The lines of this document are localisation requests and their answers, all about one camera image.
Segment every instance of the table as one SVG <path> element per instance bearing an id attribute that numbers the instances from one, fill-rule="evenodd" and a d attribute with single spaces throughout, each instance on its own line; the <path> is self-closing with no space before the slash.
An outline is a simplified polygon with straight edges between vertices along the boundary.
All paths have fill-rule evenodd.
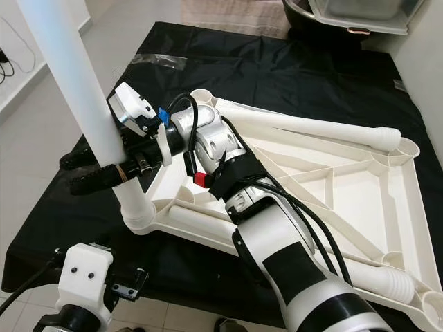
<path id="1" fill-rule="evenodd" d="M 217 97 L 294 116 L 400 129 L 422 151 L 415 164 L 437 266 L 443 270 L 443 171 L 418 109 L 396 88 L 401 78 L 389 55 L 167 23 L 154 25 L 137 54 L 145 61 L 129 65 L 117 84 L 127 82 L 155 107 L 180 92 L 204 88 Z M 152 54 L 174 58 L 153 62 L 146 59 L 156 57 L 143 57 Z M 76 148 L 83 144 L 84 138 Z M 26 219 L 6 255 L 4 291 L 15 290 L 55 248 L 99 241 L 117 252 L 119 278 L 137 267 L 149 272 L 143 296 L 283 326 L 272 290 L 255 284 L 237 257 L 161 232 L 132 234 L 111 190 L 69 195 L 67 179 L 81 172 L 85 168 L 59 171 Z M 153 176 L 141 180 L 145 190 Z M 36 286 L 57 283 L 59 276 L 53 271 Z M 375 308 L 396 331 L 418 331 L 402 313 Z"/>

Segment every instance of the white wall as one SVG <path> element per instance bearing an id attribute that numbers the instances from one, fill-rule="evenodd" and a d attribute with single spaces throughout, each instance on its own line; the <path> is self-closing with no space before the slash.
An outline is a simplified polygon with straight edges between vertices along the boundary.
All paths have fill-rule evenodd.
<path id="1" fill-rule="evenodd" d="M 389 52 L 414 103 L 422 113 L 434 150 L 443 165 L 443 1 L 424 0 L 407 36 L 379 40 Z"/>
<path id="2" fill-rule="evenodd" d="M 88 22 L 89 13 L 84 0 L 65 0 L 69 3 L 74 22 L 80 27 Z M 22 73 L 16 64 L 15 74 L 6 77 L 0 84 L 0 112 L 22 90 L 33 77 L 46 65 L 37 44 L 30 32 L 16 0 L 0 0 L 0 16 L 4 17 L 12 27 L 27 41 L 35 54 L 35 68 L 30 73 Z M 33 66 L 33 55 L 25 44 L 16 36 L 5 21 L 0 18 L 0 48 L 8 58 L 18 62 L 24 71 L 29 71 Z"/>

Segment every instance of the vertical white pole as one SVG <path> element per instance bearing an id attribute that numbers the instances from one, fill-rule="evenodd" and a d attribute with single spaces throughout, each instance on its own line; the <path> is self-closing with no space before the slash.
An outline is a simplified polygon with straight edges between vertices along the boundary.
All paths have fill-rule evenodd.
<path id="1" fill-rule="evenodd" d="M 126 160 L 123 144 L 66 7 L 67 0 L 17 0 L 75 119 L 101 166 Z M 146 234 L 155 217 L 137 179 L 114 188 L 123 220 L 136 234 Z"/>

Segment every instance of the black cloth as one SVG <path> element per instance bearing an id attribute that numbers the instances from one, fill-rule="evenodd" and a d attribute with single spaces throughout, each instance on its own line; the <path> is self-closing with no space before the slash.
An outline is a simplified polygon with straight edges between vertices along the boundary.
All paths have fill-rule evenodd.
<path id="1" fill-rule="evenodd" d="M 443 173 L 418 109 L 395 88 L 394 80 L 401 78 L 389 55 L 336 53 L 303 41 L 165 23 L 154 25 L 137 53 L 187 59 L 182 69 L 151 62 L 127 67 L 118 84 L 126 81 L 155 107 L 166 106 L 180 92 L 204 88 L 217 97 L 294 116 L 400 129 L 422 151 L 415 164 L 442 271 Z M 55 248 L 101 241 L 117 252 L 118 277 L 137 267 L 149 272 L 144 296 L 282 326 L 275 295 L 253 283 L 237 257 L 161 232 L 132 234 L 111 190 L 69 195 L 67 179 L 81 172 L 59 171 L 26 219 L 7 252 L 4 291 L 16 289 Z M 145 188 L 151 179 L 142 180 Z M 57 283 L 59 276 L 59 271 L 51 273 L 40 284 Z M 404 314 L 375 308 L 396 331 L 418 331 Z"/>

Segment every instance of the tile floor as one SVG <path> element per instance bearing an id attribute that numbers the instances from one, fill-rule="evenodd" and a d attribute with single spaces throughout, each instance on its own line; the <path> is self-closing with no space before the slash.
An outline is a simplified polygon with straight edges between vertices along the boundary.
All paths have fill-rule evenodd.
<path id="1" fill-rule="evenodd" d="M 94 25 L 83 37 L 105 94 L 123 73 L 155 21 L 177 22 L 180 0 L 87 0 Z M 55 175 L 58 160 L 80 137 L 53 77 L 49 74 L 0 128 L 0 278 L 6 250 Z M 0 292 L 0 303 L 7 293 Z M 1 332 L 32 331 L 54 311 L 56 285 L 26 291 L 0 318 Z M 109 331 L 143 326 L 150 332 L 206 332 L 217 315 L 153 299 L 120 301 Z M 250 332 L 277 332 L 245 322 Z"/>

